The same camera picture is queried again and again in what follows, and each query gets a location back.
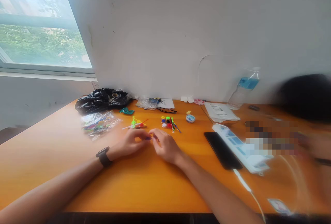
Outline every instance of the black smartphone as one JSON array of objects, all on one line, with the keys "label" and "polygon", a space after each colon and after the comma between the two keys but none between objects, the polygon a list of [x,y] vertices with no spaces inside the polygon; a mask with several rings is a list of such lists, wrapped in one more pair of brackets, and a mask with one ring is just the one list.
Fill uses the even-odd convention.
[{"label": "black smartphone", "polygon": [[221,162],[222,166],[226,170],[241,169],[242,165],[227,146],[224,140],[216,132],[206,132],[204,133],[210,146],[213,148],[217,158]]}]

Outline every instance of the white power strip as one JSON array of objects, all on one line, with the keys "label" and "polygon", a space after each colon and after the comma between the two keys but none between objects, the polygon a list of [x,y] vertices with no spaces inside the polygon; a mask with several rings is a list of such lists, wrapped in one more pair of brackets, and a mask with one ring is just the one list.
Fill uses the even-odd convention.
[{"label": "white power strip", "polygon": [[272,155],[249,155],[246,154],[241,147],[245,145],[231,130],[223,125],[215,124],[213,130],[219,134],[219,136],[224,140],[231,151],[236,155],[240,162],[249,170],[252,174],[262,174],[263,171],[268,170],[270,167],[264,163],[265,160],[273,158]]}]

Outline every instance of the white tissue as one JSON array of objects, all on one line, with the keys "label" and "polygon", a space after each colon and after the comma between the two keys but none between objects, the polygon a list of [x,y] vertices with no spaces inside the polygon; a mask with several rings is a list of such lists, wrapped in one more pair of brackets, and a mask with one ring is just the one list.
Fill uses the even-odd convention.
[{"label": "white tissue", "polygon": [[182,96],[180,98],[181,101],[184,101],[184,102],[189,102],[189,103],[193,103],[194,102],[194,99],[193,99],[193,96]]}]

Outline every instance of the eyeglasses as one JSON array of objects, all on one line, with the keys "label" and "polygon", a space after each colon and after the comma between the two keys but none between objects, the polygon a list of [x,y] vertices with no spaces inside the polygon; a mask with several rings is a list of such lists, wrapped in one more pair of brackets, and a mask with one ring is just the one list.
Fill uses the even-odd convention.
[{"label": "eyeglasses", "polygon": [[157,107],[157,109],[160,110],[163,113],[168,113],[168,114],[177,113],[177,110],[165,109],[165,108],[162,108],[162,107]]}]

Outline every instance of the plastic wrapper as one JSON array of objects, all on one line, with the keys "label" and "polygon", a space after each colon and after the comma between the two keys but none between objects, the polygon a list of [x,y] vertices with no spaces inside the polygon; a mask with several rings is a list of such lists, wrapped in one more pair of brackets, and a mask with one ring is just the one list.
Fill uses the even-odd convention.
[{"label": "plastic wrapper", "polygon": [[139,98],[136,106],[144,109],[155,110],[160,100],[160,98]]},{"label": "plastic wrapper", "polygon": [[110,109],[122,109],[131,100],[124,91],[102,88],[79,98],[75,109],[81,114],[91,114]]},{"label": "plastic wrapper", "polygon": [[92,138],[92,141],[105,134],[121,121],[121,119],[114,116],[113,111],[98,112],[81,118],[82,129]]}]

